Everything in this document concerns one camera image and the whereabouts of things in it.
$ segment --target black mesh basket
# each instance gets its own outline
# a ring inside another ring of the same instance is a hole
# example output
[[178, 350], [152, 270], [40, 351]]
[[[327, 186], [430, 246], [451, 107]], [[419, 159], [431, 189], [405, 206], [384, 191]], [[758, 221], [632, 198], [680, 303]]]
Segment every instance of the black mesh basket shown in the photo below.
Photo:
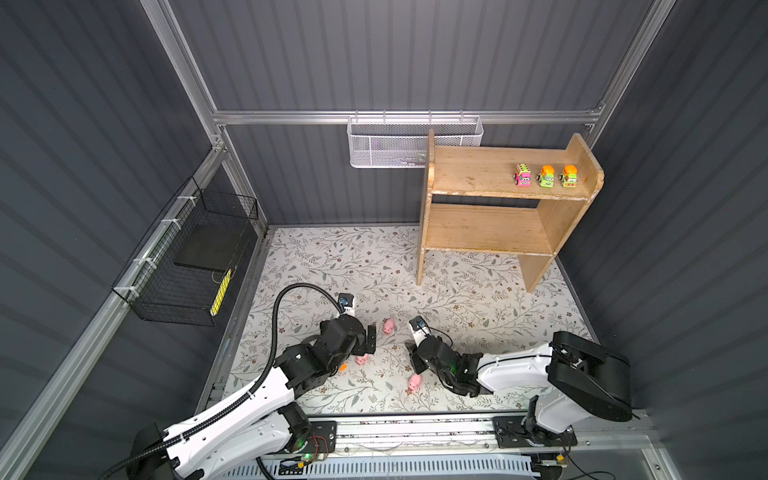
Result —
[[143, 320], [213, 326], [229, 317], [258, 241], [255, 198], [198, 190], [146, 260], [132, 285], [113, 285]]

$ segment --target wooden bookshelf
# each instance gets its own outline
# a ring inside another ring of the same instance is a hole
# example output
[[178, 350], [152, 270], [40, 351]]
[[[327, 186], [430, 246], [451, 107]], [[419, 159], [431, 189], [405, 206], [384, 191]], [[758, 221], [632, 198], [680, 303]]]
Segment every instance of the wooden bookshelf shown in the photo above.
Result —
[[[542, 165], [555, 171], [553, 188], [515, 185], [517, 164], [527, 164], [535, 175]], [[578, 169], [576, 188], [563, 188], [558, 180], [563, 166]], [[603, 186], [603, 170], [580, 134], [564, 150], [498, 147], [435, 146], [429, 132], [419, 231], [421, 285], [427, 250], [514, 253], [528, 292], [538, 284], [571, 232]], [[434, 204], [433, 195], [528, 198], [536, 208], [483, 207]]]

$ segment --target white wire basket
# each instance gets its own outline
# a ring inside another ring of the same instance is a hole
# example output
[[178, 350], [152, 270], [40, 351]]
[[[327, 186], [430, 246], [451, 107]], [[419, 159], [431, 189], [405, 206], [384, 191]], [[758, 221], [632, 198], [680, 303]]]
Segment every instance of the white wire basket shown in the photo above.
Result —
[[350, 117], [349, 163], [354, 168], [424, 168], [430, 128], [436, 145], [479, 147], [482, 140], [480, 117], [431, 124], [359, 123]]

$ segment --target shelf top surface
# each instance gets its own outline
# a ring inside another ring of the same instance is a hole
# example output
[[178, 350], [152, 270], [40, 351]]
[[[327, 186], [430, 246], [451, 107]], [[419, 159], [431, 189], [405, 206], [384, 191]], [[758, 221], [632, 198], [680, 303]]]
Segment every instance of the shelf top surface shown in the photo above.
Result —
[[[581, 178], [576, 187], [560, 185], [560, 174], [569, 163], [565, 150], [506, 147], [435, 147], [434, 194], [470, 197], [588, 200]], [[531, 185], [515, 185], [518, 164], [528, 165]], [[554, 186], [541, 187], [536, 176], [543, 165], [554, 167]]]
[[553, 254], [535, 208], [432, 204], [428, 225], [428, 250]]

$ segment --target corrugated wall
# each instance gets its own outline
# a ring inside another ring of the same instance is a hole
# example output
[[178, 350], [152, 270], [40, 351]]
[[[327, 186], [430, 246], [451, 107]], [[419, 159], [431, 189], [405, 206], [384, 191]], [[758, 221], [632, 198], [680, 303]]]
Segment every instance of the corrugated wall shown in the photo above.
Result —
[[[138, 1], [0, 2], [0, 124], [3, 444], [210, 145]], [[192, 412], [220, 335], [129, 316], [27, 478]]]
[[765, 478], [768, 3], [678, 0], [561, 253], [688, 480]]
[[[571, 110], [598, 105], [650, 0], [171, 4], [220, 110]], [[351, 168], [343, 127], [228, 130], [273, 224], [419, 220], [423, 170]], [[483, 144], [582, 130], [486, 125]]]

